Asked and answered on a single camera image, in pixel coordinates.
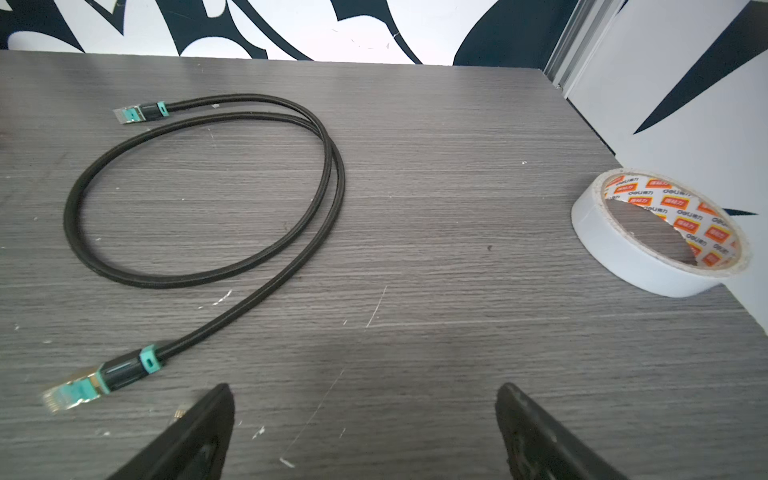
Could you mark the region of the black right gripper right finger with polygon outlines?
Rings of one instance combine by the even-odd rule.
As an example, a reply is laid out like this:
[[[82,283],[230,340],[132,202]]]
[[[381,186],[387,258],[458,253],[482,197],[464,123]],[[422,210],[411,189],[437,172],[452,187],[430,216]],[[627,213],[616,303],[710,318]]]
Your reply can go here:
[[[625,477],[515,384],[499,388],[495,411],[514,479]]]

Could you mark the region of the white double-sided tape roll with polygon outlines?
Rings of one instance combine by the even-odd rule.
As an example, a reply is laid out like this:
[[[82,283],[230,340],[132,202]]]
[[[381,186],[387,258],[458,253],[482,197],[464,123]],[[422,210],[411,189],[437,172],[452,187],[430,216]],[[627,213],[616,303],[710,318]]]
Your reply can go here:
[[[649,247],[622,226],[609,201],[649,211],[680,234],[693,265]],[[633,169],[597,176],[575,201],[573,229],[586,250],[623,281],[670,298],[708,291],[744,272],[752,249],[743,230],[705,195],[669,177]]]

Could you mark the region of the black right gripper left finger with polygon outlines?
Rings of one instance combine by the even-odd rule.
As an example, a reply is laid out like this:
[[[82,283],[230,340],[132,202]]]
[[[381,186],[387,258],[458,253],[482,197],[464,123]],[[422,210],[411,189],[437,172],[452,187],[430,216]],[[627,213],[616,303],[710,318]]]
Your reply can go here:
[[[219,479],[234,427],[235,402],[226,383],[203,395],[110,478]]]

